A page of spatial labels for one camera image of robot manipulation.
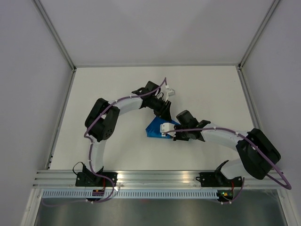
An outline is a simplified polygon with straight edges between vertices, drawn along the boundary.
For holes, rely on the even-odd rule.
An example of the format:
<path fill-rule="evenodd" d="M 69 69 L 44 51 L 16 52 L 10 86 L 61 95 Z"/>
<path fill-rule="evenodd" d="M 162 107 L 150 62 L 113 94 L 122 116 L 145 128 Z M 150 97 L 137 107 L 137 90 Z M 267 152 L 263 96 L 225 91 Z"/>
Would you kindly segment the blue cloth napkin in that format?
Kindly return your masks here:
<path fill-rule="evenodd" d="M 167 122 L 179 125 L 179 123 L 174 120 L 166 121 L 156 116 L 145 129 L 147 137 L 172 139 L 170 135 L 166 134 L 165 136 L 162 136 L 160 132 L 160 125 Z"/>

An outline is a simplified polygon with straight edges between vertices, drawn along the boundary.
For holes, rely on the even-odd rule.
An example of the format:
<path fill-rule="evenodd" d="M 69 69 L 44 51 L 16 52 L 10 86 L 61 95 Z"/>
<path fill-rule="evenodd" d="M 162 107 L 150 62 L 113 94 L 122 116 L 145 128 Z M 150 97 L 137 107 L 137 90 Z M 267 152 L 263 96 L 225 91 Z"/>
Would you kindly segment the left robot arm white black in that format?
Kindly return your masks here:
<path fill-rule="evenodd" d="M 86 118 L 87 130 L 84 133 L 84 138 L 90 141 L 87 161 L 90 172 L 86 181 L 91 186 L 99 186 L 102 183 L 105 144 L 112 136 L 118 118 L 130 111 L 150 108 L 156 117 L 171 122 L 169 92 L 174 93 L 174 90 L 169 88 L 166 80 L 160 85 L 149 81 L 145 87 L 132 91 L 128 96 L 112 101 L 97 99 Z"/>

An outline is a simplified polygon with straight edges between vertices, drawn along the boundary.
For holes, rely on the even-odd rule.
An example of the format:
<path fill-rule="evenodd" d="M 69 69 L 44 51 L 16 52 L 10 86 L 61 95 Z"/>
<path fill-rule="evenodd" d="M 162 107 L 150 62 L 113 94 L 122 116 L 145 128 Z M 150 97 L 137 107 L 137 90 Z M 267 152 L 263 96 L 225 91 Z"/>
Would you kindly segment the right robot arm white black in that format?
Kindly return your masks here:
<path fill-rule="evenodd" d="M 179 125 L 175 125 L 174 140 L 190 139 L 216 143 L 236 151 L 239 158 L 225 160 L 215 170 L 215 181 L 220 186 L 227 185 L 232 179 L 250 175 L 255 179 L 264 179 L 272 164 L 277 164 L 281 155 L 260 129 L 249 132 L 232 131 L 221 128 L 210 121 L 198 121 L 188 110 L 176 116 Z"/>

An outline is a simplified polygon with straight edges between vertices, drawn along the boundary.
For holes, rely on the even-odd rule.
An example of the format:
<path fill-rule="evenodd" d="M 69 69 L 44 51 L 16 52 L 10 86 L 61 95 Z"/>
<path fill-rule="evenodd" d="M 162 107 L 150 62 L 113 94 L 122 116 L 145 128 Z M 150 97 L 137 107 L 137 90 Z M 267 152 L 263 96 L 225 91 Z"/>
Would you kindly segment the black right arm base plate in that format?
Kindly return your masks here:
<path fill-rule="evenodd" d="M 227 179 L 224 175 L 214 172 L 200 172 L 195 179 L 201 184 L 201 187 L 236 188 L 242 186 L 242 177 Z"/>

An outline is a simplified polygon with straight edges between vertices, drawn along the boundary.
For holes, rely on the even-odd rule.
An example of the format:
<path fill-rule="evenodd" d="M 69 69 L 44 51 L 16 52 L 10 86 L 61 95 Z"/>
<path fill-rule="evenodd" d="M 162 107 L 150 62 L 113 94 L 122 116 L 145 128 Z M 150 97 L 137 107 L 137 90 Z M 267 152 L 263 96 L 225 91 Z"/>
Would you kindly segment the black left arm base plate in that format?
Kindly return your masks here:
<path fill-rule="evenodd" d="M 111 179 L 116 185 L 117 182 L 117 172 L 103 172 L 103 176 Z M 86 175 L 84 172 L 79 172 L 77 174 L 75 186 L 76 187 L 112 187 L 112 183 L 109 179 L 103 177 L 97 177 L 94 174 Z"/>

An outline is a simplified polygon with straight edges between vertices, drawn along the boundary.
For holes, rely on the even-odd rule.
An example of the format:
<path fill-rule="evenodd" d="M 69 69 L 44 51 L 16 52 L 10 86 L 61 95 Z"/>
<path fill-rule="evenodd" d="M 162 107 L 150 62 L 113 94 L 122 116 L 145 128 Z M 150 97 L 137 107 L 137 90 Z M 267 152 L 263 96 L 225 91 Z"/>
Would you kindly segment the aluminium mounting rail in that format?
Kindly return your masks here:
<path fill-rule="evenodd" d="M 117 187 L 124 189 L 198 189 L 199 170 L 117 170 Z M 71 170 L 39 170 L 33 188 L 74 188 L 77 176 Z"/>

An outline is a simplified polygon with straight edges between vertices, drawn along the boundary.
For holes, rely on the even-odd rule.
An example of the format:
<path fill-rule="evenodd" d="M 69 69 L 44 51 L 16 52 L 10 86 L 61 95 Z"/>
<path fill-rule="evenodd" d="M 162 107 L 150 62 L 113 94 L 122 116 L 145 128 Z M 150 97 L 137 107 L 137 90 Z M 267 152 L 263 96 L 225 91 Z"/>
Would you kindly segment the aluminium frame right post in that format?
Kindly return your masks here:
<path fill-rule="evenodd" d="M 257 28 L 254 36 L 252 37 L 250 44 L 248 45 L 245 53 L 243 54 L 241 60 L 238 63 L 238 68 L 240 70 L 246 64 L 248 58 L 250 57 L 250 54 L 252 53 L 253 49 L 255 48 L 257 42 L 259 41 L 261 35 L 263 34 L 264 30 L 266 29 L 269 21 L 273 17 L 273 15 L 280 3 L 281 3 L 281 0 L 273 0 L 271 5 L 269 6 L 264 18 L 262 19 L 259 27 Z"/>

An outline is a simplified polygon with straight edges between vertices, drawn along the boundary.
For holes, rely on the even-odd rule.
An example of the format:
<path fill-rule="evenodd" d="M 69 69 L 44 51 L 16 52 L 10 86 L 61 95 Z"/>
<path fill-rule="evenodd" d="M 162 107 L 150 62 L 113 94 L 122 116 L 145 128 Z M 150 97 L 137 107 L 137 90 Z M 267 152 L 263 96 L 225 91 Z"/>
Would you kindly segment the aluminium frame post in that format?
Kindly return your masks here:
<path fill-rule="evenodd" d="M 35 8 L 37 9 L 38 13 L 40 14 L 42 20 L 44 21 L 46 27 L 48 28 L 51 36 L 55 40 L 59 51 L 61 52 L 63 58 L 67 62 L 68 66 L 71 68 L 71 70 L 74 72 L 76 70 L 76 66 L 71 59 L 65 45 L 62 42 L 62 39 L 60 38 L 50 16 L 48 15 L 43 3 L 41 0 L 32 0 L 32 3 L 34 4 Z"/>
<path fill-rule="evenodd" d="M 263 34 L 264 30 L 266 29 L 269 21 L 273 17 L 273 15 L 280 3 L 281 3 L 281 0 L 273 0 L 271 5 L 269 6 L 264 18 L 262 19 L 259 27 L 257 28 L 254 36 L 252 37 L 250 44 L 248 45 L 245 53 L 243 54 L 241 60 L 238 63 L 238 68 L 240 70 L 246 64 L 248 58 L 250 57 L 250 54 L 252 53 L 253 49 L 255 48 L 257 42 L 259 41 L 261 35 Z"/>

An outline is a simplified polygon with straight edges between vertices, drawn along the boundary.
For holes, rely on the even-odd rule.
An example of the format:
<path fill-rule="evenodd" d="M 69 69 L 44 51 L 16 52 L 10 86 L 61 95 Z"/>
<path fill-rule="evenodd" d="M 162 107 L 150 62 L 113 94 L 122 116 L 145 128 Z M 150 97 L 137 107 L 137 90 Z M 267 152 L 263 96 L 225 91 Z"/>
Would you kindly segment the aluminium frame left post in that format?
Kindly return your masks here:
<path fill-rule="evenodd" d="M 62 39 L 60 38 L 50 16 L 48 15 L 43 3 L 41 0 L 32 0 L 32 3 L 34 4 L 35 8 L 37 9 L 38 13 L 40 14 L 42 20 L 44 21 L 46 27 L 48 28 L 51 36 L 55 40 L 59 51 L 61 52 L 63 58 L 67 62 L 68 66 L 71 68 L 71 70 L 74 72 L 76 70 L 76 66 L 71 59 L 65 45 L 62 42 Z"/>

